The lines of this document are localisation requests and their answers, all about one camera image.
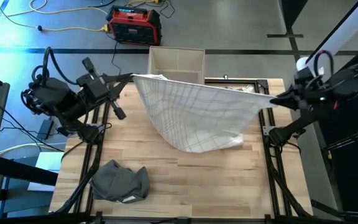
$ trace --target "gray cloth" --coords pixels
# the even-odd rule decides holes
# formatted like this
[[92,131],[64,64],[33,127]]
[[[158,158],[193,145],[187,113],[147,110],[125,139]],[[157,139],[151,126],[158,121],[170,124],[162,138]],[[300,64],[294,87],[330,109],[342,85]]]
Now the gray cloth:
[[93,199],[133,203],[145,200],[150,192],[146,167],[137,173],[122,168],[115,160],[99,168],[90,182]]

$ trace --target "white plaid cloth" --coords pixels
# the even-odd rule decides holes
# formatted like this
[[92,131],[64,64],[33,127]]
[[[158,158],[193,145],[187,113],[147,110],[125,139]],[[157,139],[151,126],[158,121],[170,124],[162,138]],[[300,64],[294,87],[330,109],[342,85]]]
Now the white plaid cloth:
[[243,144],[243,132],[274,96],[134,75],[156,130],[173,147],[206,152]]

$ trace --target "wooden tabletop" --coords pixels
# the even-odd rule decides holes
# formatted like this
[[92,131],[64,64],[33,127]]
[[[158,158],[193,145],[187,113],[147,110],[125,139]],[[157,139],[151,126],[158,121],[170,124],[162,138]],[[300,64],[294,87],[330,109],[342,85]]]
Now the wooden tabletop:
[[[268,85],[272,95],[284,91],[281,79],[268,79]],[[118,120],[110,110],[108,122],[112,128],[106,130],[100,165],[114,159],[135,172],[146,166],[150,195],[132,204],[94,200],[92,214],[102,211],[104,216],[115,217],[264,218],[265,214],[273,213],[258,116],[244,131],[242,146],[195,154],[179,151],[162,139],[147,117],[133,83],[122,91],[119,104],[127,118]],[[278,106],[273,112],[277,126],[291,123],[290,110]],[[79,141],[70,138],[67,149]],[[85,147],[82,145],[64,158],[50,211],[60,208],[78,185]],[[282,158],[288,188],[304,209],[312,213],[298,150],[285,146]],[[88,189],[89,184],[84,191],[82,211]],[[282,194],[278,186],[277,189],[280,211],[284,214]]]

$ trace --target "cardboard box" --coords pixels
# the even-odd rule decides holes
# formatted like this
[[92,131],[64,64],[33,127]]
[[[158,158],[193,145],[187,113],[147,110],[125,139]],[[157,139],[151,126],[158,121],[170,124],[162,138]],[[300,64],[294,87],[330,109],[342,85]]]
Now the cardboard box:
[[205,50],[150,47],[148,74],[204,85]]

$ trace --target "gray floor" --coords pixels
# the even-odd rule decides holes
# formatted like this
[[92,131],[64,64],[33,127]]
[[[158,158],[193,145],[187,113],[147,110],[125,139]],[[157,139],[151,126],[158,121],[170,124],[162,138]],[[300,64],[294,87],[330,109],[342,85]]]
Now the gray floor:
[[[266,34],[282,34],[285,28],[276,0],[171,0],[176,13],[171,19],[161,18],[162,46],[194,47],[202,49],[253,49],[291,50],[288,39],[268,39]],[[293,26],[295,34],[305,38],[296,39],[300,50],[314,50],[330,33],[357,0],[310,0]],[[5,13],[28,10],[29,0],[10,0]],[[70,4],[49,1],[43,11],[56,11],[73,7],[99,4],[98,0],[72,0]],[[117,0],[124,5],[124,0]],[[100,11],[78,11],[64,14],[43,15],[37,13],[13,17],[16,22],[47,28],[84,26],[99,29],[105,24],[105,15]],[[52,48],[61,49],[111,49],[115,42],[101,32],[69,30],[65,32],[39,32],[36,29],[20,27],[6,18],[0,18],[0,47]],[[118,49],[146,49],[147,47],[119,44]],[[343,50],[358,50],[358,34]],[[0,53],[0,80],[11,84],[6,109],[27,129],[38,130],[45,116],[32,115],[21,103],[19,94],[30,82],[32,69],[42,63],[42,54]],[[83,75],[85,69],[81,60],[90,57],[99,72],[117,74],[108,54],[58,54],[57,61],[63,72],[71,79]],[[352,57],[335,56],[336,70]],[[122,72],[145,73],[148,55],[117,54],[115,63]],[[60,78],[55,69],[51,76]],[[282,78],[286,87],[293,80],[295,60],[292,55],[207,55],[206,76],[242,78]],[[64,142],[62,136],[54,136],[48,142]],[[0,134],[0,151],[18,144],[30,143],[27,136],[17,131],[3,131]],[[311,198],[335,207],[335,199],[319,153],[313,127],[299,140],[303,149],[302,161]],[[36,147],[29,147],[6,154],[17,158],[38,154]],[[320,217],[327,217],[315,210]]]

